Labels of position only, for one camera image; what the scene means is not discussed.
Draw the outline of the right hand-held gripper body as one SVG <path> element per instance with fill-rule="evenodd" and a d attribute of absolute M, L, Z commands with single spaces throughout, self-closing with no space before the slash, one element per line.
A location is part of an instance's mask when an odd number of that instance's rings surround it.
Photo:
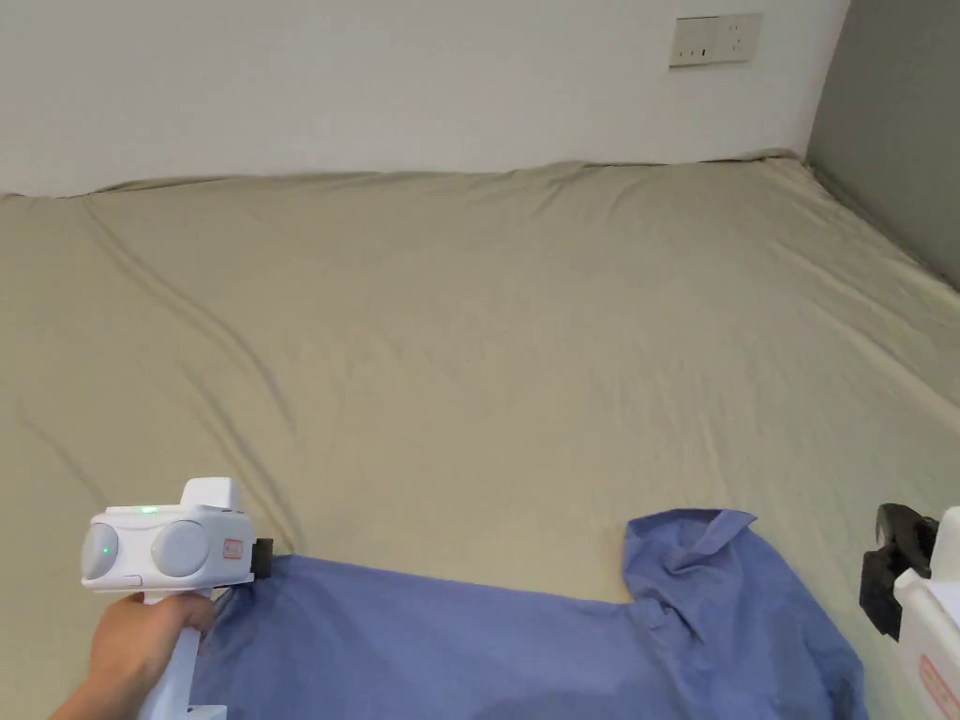
<path fill-rule="evenodd" d="M 859 604 L 896 645 L 931 719 L 959 716 L 959 509 L 942 519 L 899 503 L 877 510 L 878 547 L 862 558 Z"/>

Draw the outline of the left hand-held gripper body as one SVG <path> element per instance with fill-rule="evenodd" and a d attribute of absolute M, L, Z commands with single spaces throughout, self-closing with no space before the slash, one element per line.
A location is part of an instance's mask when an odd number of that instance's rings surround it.
<path fill-rule="evenodd" d="M 82 585 L 117 600 L 137 593 L 155 604 L 174 594 L 211 600 L 217 589 L 271 575 L 274 543 L 258 537 L 229 477 L 190 479 L 176 504 L 112 506 L 93 517 L 82 547 Z M 90 677 L 80 689 L 83 719 L 235 719 L 238 712 L 191 696 L 201 633 L 184 631 L 171 661 L 146 693 Z"/>

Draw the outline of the person's left hand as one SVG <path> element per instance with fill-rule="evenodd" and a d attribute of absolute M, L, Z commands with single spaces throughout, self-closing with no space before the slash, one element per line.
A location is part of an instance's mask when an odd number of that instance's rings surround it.
<path fill-rule="evenodd" d="M 155 604 L 146 603 L 142 593 L 123 597 L 99 619 L 90 677 L 146 693 L 169 665 L 181 634 L 207 632 L 215 616 L 214 602 L 193 592 L 174 594 Z"/>

